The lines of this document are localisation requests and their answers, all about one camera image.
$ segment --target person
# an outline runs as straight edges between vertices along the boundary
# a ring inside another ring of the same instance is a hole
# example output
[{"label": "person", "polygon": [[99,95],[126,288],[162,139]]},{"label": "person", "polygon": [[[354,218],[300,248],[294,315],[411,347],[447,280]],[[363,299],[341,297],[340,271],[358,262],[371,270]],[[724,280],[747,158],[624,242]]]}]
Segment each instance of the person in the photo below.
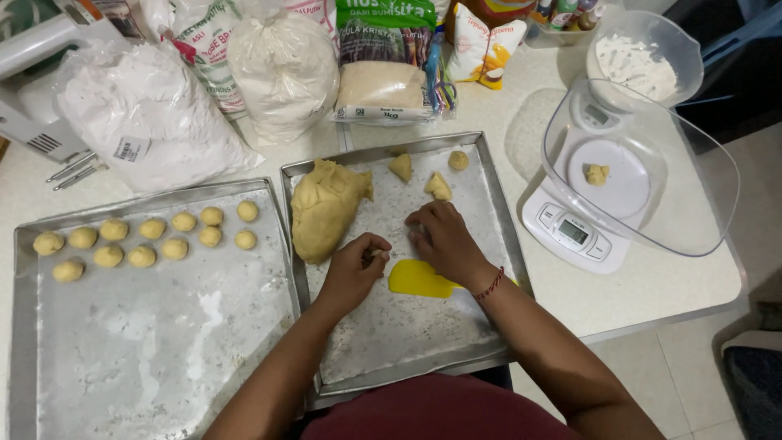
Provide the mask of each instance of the person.
[{"label": "person", "polygon": [[[419,256],[480,298],[516,362],[565,418],[469,375],[432,373],[365,392],[312,420],[301,438],[527,438],[662,440],[611,370],[522,288],[491,265],[451,203],[410,214]],[[362,265],[367,250],[381,250]],[[284,438],[312,385],[329,334],[383,277],[391,244],[371,233],[332,256],[323,287],[223,408],[203,440]]]}]

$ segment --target cookie dough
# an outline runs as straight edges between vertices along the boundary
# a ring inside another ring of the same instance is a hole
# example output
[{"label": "cookie dough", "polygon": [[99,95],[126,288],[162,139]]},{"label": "cookie dough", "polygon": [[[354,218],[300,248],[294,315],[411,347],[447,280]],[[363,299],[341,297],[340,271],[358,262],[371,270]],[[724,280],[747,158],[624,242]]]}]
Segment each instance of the cookie dough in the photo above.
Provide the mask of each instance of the cookie dough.
[{"label": "cookie dough", "polygon": [[242,200],[236,207],[236,214],[245,222],[251,222],[258,216],[258,205],[250,200]]},{"label": "cookie dough", "polygon": [[165,258],[170,260],[181,260],[188,254],[188,241],[181,238],[172,238],[163,243],[160,248]]},{"label": "cookie dough", "polygon": [[255,246],[257,241],[258,239],[255,237],[253,231],[248,231],[247,229],[239,231],[239,233],[236,234],[236,237],[234,237],[236,247],[244,249],[245,251]]},{"label": "cookie dough", "polygon": [[65,240],[58,233],[46,231],[35,237],[33,249],[38,252],[38,255],[46,256],[59,251],[64,245]]},{"label": "cookie dough", "polygon": [[331,256],[362,198],[372,200],[372,173],[355,173],[330,160],[315,159],[315,169],[293,190],[293,246],[309,264]]},{"label": "cookie dough", "polygon": [[221,238],[223,238],[223,233],[214,226],[207,226],[201,229],[201,232],[198,234],[198,240],[206,247],[217,246]]},{"label": "cookie dough", "polygon": [[448,157],[448,164],[454,170],[463,170],[470,165],[470,158],[463,151],[454,151]]},{"label": "cookie dough", "polygon": [[201,221],[207,226],[217,226],[223,222],[223,210],[219,207],[205,207],[201,211]]},{"label": "cookie dough", "polygon": [[100,236],[110,241],[122,240],[127,236],[127,223],[110,218],[100,225]]},{"label": "cookie dough", "polygon": [[608,177],[610,169],[608,165],[595,165],[589,166],[589,171],[586,172],[586,181],[590,185],[603,186],[605,185],[605,178]]},{"label": "cookie dough", "polygon": [[138,233],[142,234],[150,240],[157,240],[163,235],[166,230],[166,222],[157,218],[150,218],[145,220],[139,227]]},{"label": "cookie dough", "polygon": [[77,261],[65,260],[54,266],[52,276],[58,283],[70,283],[81,278],[84,273],[84,265]]},{"label": "cookie dough", "polygon": [[155,263],[155,251],[147,246],[137,246],[127,255],[127,260],[135,267],[149,267]]},{"label": "cookie dough", "polygon": [[389,170],[395,175],[398,175],[400,179],[405,182],[410,181],[410,177],[413,173],[413,161],[410,158],[410,154],[400,154],[394,160],[391,160],[389,164]]},{"label": "cookie dough", "polygon": [[450,186],[448,186],[448,182],[445,181],[443,175],[438,171],[435,171],[432,174],[432,177],[429,178],[429,181],[424,187],[424,191],[431,193],[437,200],[448,201],[453,196],[450,191]]},{"label": "cookie dough", "polygon": [[182,211],[171,219],[171,225],[177,231],[188,232],[196,227],[196,217],[187,211]]},{"label": "cookie dough", "polygon": [[111,268],[120,264],[120,261],[122,261],[124,256],[125,253],[122,251],[121,247],[114,243],[110,243],[99,247],[92,255],[92,261],[101,267]]},{"label": "cookie dough", "polygon": [[82,226],[71,231],[68,244],[79,249],[89,249],[98,239],[98,232],[94,228]]}]

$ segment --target red string bracelet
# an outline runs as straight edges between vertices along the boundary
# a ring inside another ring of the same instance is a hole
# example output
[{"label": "red string bracelet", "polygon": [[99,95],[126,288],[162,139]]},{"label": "red string bracelet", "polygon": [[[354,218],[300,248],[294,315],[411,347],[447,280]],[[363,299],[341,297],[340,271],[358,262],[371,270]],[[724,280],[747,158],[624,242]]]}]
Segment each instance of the red string bracelet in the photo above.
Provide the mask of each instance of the red string bracelet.
[{"label": "red string bracelet", "polygon": [[502,276],[505,274],[505,267],[500,266],[500,273],[497,274],[497,278],[494,279],[494,282],[491,283],[491,286],[489,286],[488,289],[484,290],[482,294],[475,297],[477,301],[483,301],[487,296],[489,296],[490,293],[494,291],[494,289],[497,288],[497,286],[500,284],[500,280],[502,280]]}]

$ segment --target bowl of flour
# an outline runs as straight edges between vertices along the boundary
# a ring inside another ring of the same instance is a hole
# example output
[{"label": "bowl of flour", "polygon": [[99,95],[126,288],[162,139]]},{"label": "bowl of flour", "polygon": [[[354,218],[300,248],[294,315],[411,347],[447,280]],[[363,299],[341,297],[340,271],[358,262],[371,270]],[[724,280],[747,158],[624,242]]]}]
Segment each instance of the bowl of flour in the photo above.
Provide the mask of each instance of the bowl of flour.
[{"label": "bowl of flour", "polygon": [[[645,11],[606,16],[586,55],[590,79],[607,79],[651,101],[673,107],[691,98],[703,82],[701,45],[674,22]],[[608,83],[596,97],[618,110],[638,109],[638,95]]]}]

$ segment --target kitchen counter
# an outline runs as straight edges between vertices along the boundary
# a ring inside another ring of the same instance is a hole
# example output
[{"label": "kitchen counter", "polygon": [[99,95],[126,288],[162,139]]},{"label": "kitchen counter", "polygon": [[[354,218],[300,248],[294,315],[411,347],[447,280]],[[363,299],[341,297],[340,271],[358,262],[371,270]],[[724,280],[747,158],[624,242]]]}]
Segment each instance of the kitchen counter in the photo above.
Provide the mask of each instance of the kitchen counter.
[{"label": "kitchen counter", "polygon": [[[703,258],[686,258],[633,243],[622,267],[608,276],[578,269],[540,245],[524,228],[523,201],[539,182],[540,140],[558,100],[583,71],[585,48],[529,49],[508,63],[503,89],[473,84],[459,86],[458,117],[432,127],[374,128],[353,126],[353,148],[391,145],[421,137],[483,131],[492,151],[508,205],[516,213],[516,229],[536,300],[573,333],[591,342],[643,327],[687,319],[731,306],[745,285],[741,263],[727,243]],[[258,146],[249,121],[239,127],[251,146],[267,160],[252,171],[222,180],[271,177],[282,195],[283,164],[328,156],[340,151],[335,124],[321,121],[287,146]],[[0,162],[0,353],[9,353],[13,301],[13,230],[33,220],[78,211],[132,197],[110,172],[95,173],[68,189],[53,192],[44,181],[62,166],[12,145]],[[8,359],[0,362],[7,377]],[[5,407],[7,396],[0,395]],[[5,418],[0,422],[5,432]]]}]

